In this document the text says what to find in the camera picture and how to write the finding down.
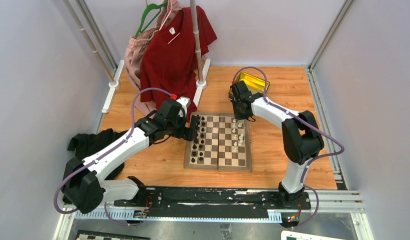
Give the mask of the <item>yellow metal tin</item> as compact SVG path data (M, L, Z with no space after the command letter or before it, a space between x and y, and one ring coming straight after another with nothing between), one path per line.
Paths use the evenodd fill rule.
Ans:
M259 78L244 71L241 71L237 75L235 75L233 77L232 83L241 81L246 84L248 90L251 91L252 94L263 93L264 90L268 91L268 88L270 86L269 82L265 84L265 80L263 78Z

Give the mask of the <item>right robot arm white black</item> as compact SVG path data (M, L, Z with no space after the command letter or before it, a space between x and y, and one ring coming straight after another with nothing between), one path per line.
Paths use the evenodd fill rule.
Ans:
M283 208L292 208L304 196L307 164L324 148L314 115L310 111L284 108L264 98L260 92L252 93L243 81L232 84L230 89L230 101L237 120L260 117L281 129L288 166L279 183L276 200Z

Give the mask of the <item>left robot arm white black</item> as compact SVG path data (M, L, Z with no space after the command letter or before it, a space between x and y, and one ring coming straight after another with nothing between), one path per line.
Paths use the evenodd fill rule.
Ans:
M100 204L126 200L139 207L146 200L146 186L136 177L107 180L107 177L132 155L140 152L165 136L192 141L195 136L195 119L187 128L187 108L190 99L166 99L152 117L139 119L126 134L98 153L79 160L70 159L65 166L58 192L81 213L89 213Z

